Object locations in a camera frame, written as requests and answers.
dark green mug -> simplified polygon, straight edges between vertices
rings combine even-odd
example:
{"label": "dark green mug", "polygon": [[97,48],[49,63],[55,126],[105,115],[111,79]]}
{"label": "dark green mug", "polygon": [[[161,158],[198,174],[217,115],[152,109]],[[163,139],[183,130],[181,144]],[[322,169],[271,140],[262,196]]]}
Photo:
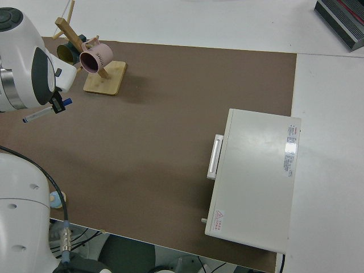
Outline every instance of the dark green mug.
{"label": "dark green mug", "polygon": [[[81,34],[79,37],[82,42],[86,41],[86,37],[84,35]],[[57,55],[60,60],[71,65],[77,64],[80,61],[80,53],[71,42],[59,45],[57,47]]]}

white box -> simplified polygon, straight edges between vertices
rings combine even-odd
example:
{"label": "white box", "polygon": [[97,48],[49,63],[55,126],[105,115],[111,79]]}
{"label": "white box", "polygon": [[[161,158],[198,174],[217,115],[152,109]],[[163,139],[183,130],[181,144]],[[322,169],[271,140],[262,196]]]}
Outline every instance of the white box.
{"label": "white box", "polygon": [[286,253],[301,119],[230,109],[205,234]]}

cable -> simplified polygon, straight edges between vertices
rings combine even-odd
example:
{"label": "cable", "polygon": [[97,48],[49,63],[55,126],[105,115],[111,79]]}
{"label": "cable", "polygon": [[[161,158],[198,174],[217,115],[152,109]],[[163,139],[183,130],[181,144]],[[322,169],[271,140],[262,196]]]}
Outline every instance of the cable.
{"label": "cable", "polygon": [[216,270],[218,270],[220,267],[224,266],[226,263],[223,263],[222,265],[216,267],[213,271],[211,271],[211,273],[215,272]]}
{"label": "cable", "polygon": [[207,273],[207,272],[206,272],[206,269],[205,269],[205,266],[204,266],[204,264],[202,263],[202,261],[201,261],[201,259],[200,259],[200,256],[197,256],[197,258],[198,258],[198,260],[200,261],[200,263],[201,263],[201,265],[202,265],[202,269],[204,270],[204,272],[205,272],[205,273]]}
{"label": "cable", "polygon": [[[77,249],[77,248],[79,248],[80,246],[82,246],[82,245],[84,245],[85,243],[87,243],[88,241],[90,241],[90,240],[92,240],[93,238],[95,238],[95,237],[97,237],[97,236],[99,236],[99,235],[101,235],[102,234],[102,232],[99,232],[98,230],[95,232],[95,234],[93,234],[90,238],[88,238],[87,240],[84,240],[84,241],[82,241],[82,242],[78,242],[77,244],[78,245],[76,245],[76,246],[74,246],[73,248],[71,248],[71,251],[72,250],[75,250],[75,249]],[[58,255],[57,257],[56,257],[56,259],[59,259],[59,258],[61,258],[62,257],[62,255]]]}
{"label": "cable", "polygon": [[[79,235],[79,236],[77,236],[77,238],[75,238],[75,239],[72,239],[71,240],[71,242],[74,242],[75,240],[77,240],[77,239],[79,239],[79,238],[81,238],[85,233],[86,233],[86,231],[88,231],[89,229],[88,228],[86,228],[85,230],[84,230],[84,232],[82,232],[81,233],[81,235]],[[55,246],[55,247],[52,247],[51,248],[51,250],[52,249],[58,249],[58,248],[60,248],[61,246]]]}
{"label": "cable", "polygon": [[[201,259],[200,259],[200,256],[197,256],[197,259],[200,261],[200,263],[201,263],[201,265],[202,265],[202,269],[204,270],[204,272],[205,272],[205,273],[207,273],[207,272],[206,272],[206,269],[205,269],[205,267],[204,267],[204,264],[202,263],[202,261],[201,261]],[[211,273],[212,273],[212,272],[215,272],[216,270],[218,270],[220,267],[224,266],[225,264],[226,264],[226,263],[223,263],[222,265],[220,265],[220,266],[216,267],[213,271],[211,271]]]}
{"label": "cable", "polygon": [[38,165],[37,163],[35,163],[33,160],[26,157],[25,155],[22,155],[22,154],[20,154],[20,153],[18,153],[16,151],[13,151],[12,149],[4,147],[4,146],[0,146],[0,150],[8,152],[9,154],[15,155],[15,156],[17,156],[19,158],[22,158],[22,159],[32,163],[34,166],[36,166],[38,169],[41,170],[41,172],[46,176],[46,178],[52,183],[53,187],[56,189],[56,191],[57,191],[57,193],[58,193],[58,195],[60,197],[61,203],[62,203],[63,215],[64,215],[63,218],[64,218],[65,221],[68,221],[67,206],[66,206],[66,203],[64,201],[63,194],[62,194],[60,188],[58,187],[57,183],[52,178],[52,176],[50,176],[49,173],[46,172],[45,169],[43,169],[40,165]]}
{"label": "cable", "polygon": [[282,256],[282,264],[280,265],[279,273],[283,273],[284,261],[286,260],[286,255]]}

printed label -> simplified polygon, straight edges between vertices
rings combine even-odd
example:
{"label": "printed label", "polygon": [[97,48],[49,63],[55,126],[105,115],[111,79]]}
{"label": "printed label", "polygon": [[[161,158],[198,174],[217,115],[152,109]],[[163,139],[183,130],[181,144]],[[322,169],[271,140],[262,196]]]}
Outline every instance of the printed label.
{"label": "printed label", "polygon": [[292,177],[293,172],[295,170],[295,156],[297,153],[297,134],[298,128],[296,125],[290,125],[287,130],[287,140],[286,146],[284,149],[284,175],[286,177]]}
{"label": "printed label", "polygon": [[223,210],[215,210],[214,212],[214,221],[213,221],[213,231],[221,232],[222,222],[224,220],[225,212]]}

mug handle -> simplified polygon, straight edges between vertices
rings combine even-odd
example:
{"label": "mug handle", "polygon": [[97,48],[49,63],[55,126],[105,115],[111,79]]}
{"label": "mug handle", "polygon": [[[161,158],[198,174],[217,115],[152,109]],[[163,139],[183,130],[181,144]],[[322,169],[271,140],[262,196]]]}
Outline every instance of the mug handle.
{"label": "mug handle", "polygon": [[82,50],[83,51],[86,51],[86,50],[88,50],[87,49],[87,47],[86,47],[86,45],[88,44],[88,43],[90,43],[90,42],[95,42],[96,43],[96,45],[95,46],[97,46],[97,45],[99,45],[100,44],[100,41],[95,37],[95,38],[92,38],[92,39],[90,39],[90,40],[88,40],[88,41],[85,41],[85,42],[83,42],[82,44],[81,44],[81,48],[82,48]]}

